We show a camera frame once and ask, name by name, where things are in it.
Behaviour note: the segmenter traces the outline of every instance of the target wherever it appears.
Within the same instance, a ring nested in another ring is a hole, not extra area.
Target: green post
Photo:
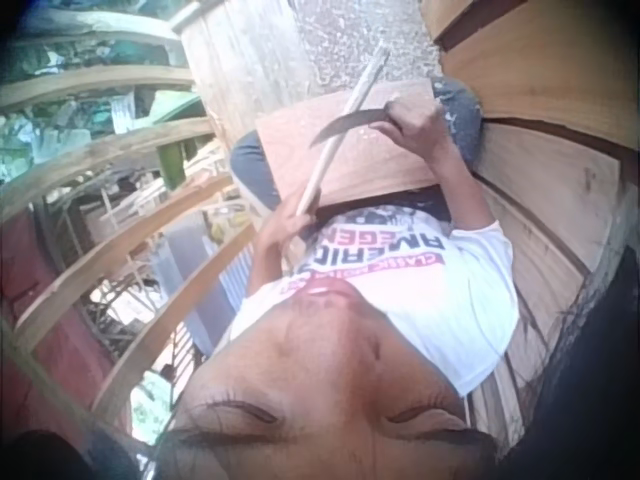
[[[173,191],[186,180],[184,173],[184,159],[180,142],[158,147],[160,158],[160,172],[167,190]]]

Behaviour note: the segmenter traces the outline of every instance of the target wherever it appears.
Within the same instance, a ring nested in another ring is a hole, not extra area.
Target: hand
[[[315,223],[315,212],[320,201],[320,192],[316,194],[307,213],[296,215],[296,209],[302,199],[305,185],[285,198],[256,236],[256,247],[265,251],[277,250],[282,253],[288,247],[293,237],[298,235],[304,227]]]
[[[456,146],[444,118],[444,107],[436,100],[416,102],[414,98],[398,98],[385,105],[393,122],[369,125],[389,137],[396,145],[421,157],[433,166],[450,157]]]

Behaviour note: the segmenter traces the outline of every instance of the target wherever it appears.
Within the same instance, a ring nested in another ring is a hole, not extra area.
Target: gray speckled surface
[[[418,0],[288,0],[324,93],[355,86],[378,42],[391,48],[380,80],[441,75]]]

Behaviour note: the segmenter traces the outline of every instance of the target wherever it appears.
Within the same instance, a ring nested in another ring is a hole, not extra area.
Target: knife
[[[322,143],[331,137],[345,133],[348,130],[364,125],[370,125],[374,122],[390,122],[395,125],[385,108],[371,108],[367,110],[356,110],[329,122],[314,137],[309,148]]]

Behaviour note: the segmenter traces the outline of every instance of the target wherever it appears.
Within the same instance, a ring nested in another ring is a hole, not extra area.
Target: person's left hand
[[[320,192],[316,194],[307,213],[296,215],[296,209],[302,199],[306,185],[302,185],[286,197],[266,220],[256,236],[256,248],[263,250],[285,251],[293,237],[303,228],[315,223],[315,213],[320,201]]]

